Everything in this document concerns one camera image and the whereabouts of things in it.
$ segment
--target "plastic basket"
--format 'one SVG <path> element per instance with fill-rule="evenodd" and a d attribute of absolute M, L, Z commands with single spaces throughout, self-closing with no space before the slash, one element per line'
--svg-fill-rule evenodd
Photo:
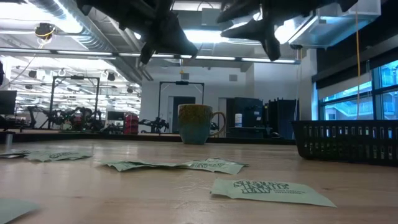
<path fill-rule="evenodd" d="M 306 159 L 398 166 L 398 121 L 293 121 Z"/>

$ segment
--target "mug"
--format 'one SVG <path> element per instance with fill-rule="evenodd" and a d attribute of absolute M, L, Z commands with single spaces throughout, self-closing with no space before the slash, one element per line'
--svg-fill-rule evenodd
<path fill-rule="evenodd" d="M 218 114 L 224 118 L 224 126 L 218 132 L 210 134 L 211 120 Z M 225 114 L 220 111 L 213 113 L 211 106 L 193 104 L 178 106 L 178 126 L 184 144 L 203 145 L 210 136 L 222 133 L 225 124 Z"/>

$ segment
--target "green paper card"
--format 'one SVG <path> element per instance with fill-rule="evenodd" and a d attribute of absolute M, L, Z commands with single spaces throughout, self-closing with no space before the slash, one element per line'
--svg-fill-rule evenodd
<path fill-rule="evenodd" d="M 1 153 L 0 157 L 4 156 L 26 156 L 31 153 L 37 153 L 39 151 L 30 151 L 30 150 L 21 150 L 21 151 L 11 151 L 11 152 L 6 152 L 6 153 Z"/>
<path fill-rule="evenodd" d="M 329 199 L 302 184 L 216 179 L 211 188 L 211 193 L 230 198 L 336 207 Z"/>
<path fill-rule="evenodd" d="M 222 158 L 207 159 L 206 162 L 217 162 L 217 163 L 224 162 L 227 164 L 238 164 L 238 165 L 242 165 L 242 166 L 249 166 L 249 164 L 244 164 L 242 162 L 229 161 L 229 160 L 222 159 Z"/>
<path fill-rule="evenodd" d="M 144 161 L 128 161 L 135 164 L 142 164 L 148 165 L 152 167 L 179 167 L 179 166 L 187 166 L 185 164 L 176 164 L 176 163 L 169 163 L 169 162 L 144 162 Z"/>
<path fill-rule="evenodd" d="M 210 172 L 223 172 L 227 174 L 238 174 L 242 169 L 242 165 L 231 164 L 230 162 L 208 162 L 208 161 L 191 161 L 184 163 L 187 169 L 207 170 Z"/>
<path fill-rule="evenodd" d="M 39 206 L 34 203 L 0 198 L 0 224 L 7 223 L 38 208 Z"/>
<path fill-rule="evenodd" d="M 101 163 L 108 165 L 109 167 L 115 167 L 119 172 L 141 167 L 153 167 L 143 164 L 136 164 L 131 161 L 101 161 Z"/>
<path fill-rule="evenodd" d="M 26 159 L 30 161 L 61 161 L 61 160 L 77 160 L 85 159 L 93 156 L 89 152 L 38 152 L 29 154 Z"/>

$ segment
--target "window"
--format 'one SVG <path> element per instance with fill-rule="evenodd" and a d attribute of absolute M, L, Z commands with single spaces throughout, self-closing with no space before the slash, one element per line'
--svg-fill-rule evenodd
<path fill-rule="evenodd" d="M 333 120 L 367 120 L 367 119 L 398 119 L 398 60 L 373 69 L 370 73 L 372 81 L 359 86 L 359 105 L 357 102 L 358 86 L 341 91 L 320 99 L 319 117 L 327 121 Z M 351 80 L 340 83 L 340 88 L 355 85 Z M 328 90 L 334 93 L 335 86 Z"/>
<path fill-rule="evenodd" d="M 328 120 L 356 120 L 357 100 L 348 100 L 325 106 L 325 119 Z M 359 119 L 373 119 L 373 101 L 371 97 L 359 100 Z"/>
<path fill-rule="evenodd" d="M 398 60 L 380 68 L 381 88 L 398 84 Z"/>
<path fill-rule="evenodd" d="M 383 101 L 383 118 L 398 119 L 398 91 L 385 93 L 382 96 Z"/>
<path fill-rule="evenodd" d="M 369 81 L 367 83 L 363 83 L 362 85 L 359 86 L 359 93 L 365 93 L 367 91 L 372 91 L 372 81 Z M 325 99 L 323 99 L 324 102 L 331 101 L 331 100 L 337 100 L 340 98 L 344 98 L 347 96 L 354 96 L 358 94 L 358 86 L 349 88 L 348 90 L 341 91 L 339 93 L 336 93 L 334 95 L 328 96 Z"/>

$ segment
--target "wooden table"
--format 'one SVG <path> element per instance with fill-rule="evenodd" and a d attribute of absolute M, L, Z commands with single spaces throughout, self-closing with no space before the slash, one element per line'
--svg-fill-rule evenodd
<path fill-rule="evenodd" d="M 293 146 L 54 141 L 14 149 L 94 151 L 79 161 L 0 160 L 0 197 L 37 203 L 15 223 L 397 223 L 398 169 L 306 161 Z M 199 170 L 119 173 L 98 160 L 184 162 L 222 157 L 250 164 L 238 175 Z M 338 208 L 257 202 L 209 194 L 216 177 L 306 184 Z"/>

